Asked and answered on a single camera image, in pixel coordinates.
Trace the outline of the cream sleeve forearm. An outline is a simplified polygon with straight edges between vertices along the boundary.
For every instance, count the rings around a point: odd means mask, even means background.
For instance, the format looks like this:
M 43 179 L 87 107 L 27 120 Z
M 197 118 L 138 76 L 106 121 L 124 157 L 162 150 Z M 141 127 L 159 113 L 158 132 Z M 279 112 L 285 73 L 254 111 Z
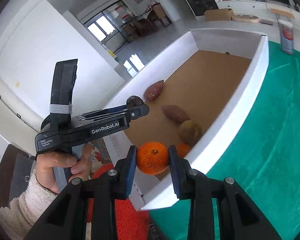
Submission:
M 11 239 L 24 239 L 57 194 L 42 187 L 33 171 L 26 191 L 8 207 L 0 207 L 0 225 Z

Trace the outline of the left hand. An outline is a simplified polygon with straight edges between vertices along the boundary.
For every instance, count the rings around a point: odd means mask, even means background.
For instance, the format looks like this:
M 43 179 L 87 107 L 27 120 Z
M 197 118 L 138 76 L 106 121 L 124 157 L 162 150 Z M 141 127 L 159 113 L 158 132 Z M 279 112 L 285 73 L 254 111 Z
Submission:
M 93 147 L 90 144 L 85 144 L 79 160 L 69 154 L 57 152 L 38 155 L 35 172 L 36 182 L 45 193 L 55 196 L 61 190 L 57 186 L 53 172 L 54 167 L 70 168 L 69 181 L 75 178 L 80 178 L 83 181 L 88 180 L 92 167 L 90 160 L 92 149 Z

